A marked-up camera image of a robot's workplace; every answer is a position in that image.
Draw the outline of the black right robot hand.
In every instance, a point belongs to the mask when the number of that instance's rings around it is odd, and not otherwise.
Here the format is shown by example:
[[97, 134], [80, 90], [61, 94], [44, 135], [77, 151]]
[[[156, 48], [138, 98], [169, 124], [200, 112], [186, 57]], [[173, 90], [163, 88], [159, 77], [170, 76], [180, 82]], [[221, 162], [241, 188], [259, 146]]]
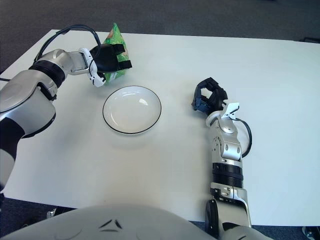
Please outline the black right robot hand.
[[[202, 95], [202, 89], [210, 91], [210, 97]], [[212, 77], [209, 77], [196, 86], [191, 105], [194, 111], [210, 115], [215, 111], [221, 111], [223, 109], [223, 102], [227, 99], [228, 95], [226, 91]]]

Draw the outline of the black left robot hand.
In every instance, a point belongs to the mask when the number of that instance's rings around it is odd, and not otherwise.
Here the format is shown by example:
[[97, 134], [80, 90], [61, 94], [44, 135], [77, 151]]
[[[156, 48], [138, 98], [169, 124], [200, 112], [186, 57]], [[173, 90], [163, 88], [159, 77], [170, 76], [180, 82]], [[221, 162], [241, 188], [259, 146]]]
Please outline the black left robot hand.
[[113, 73], [132, 68], [130, 60], [118, 60], [118, 57], [125, 52], [123, 44], [101, 44], [89, 51], [97, 66], [98, 73]]

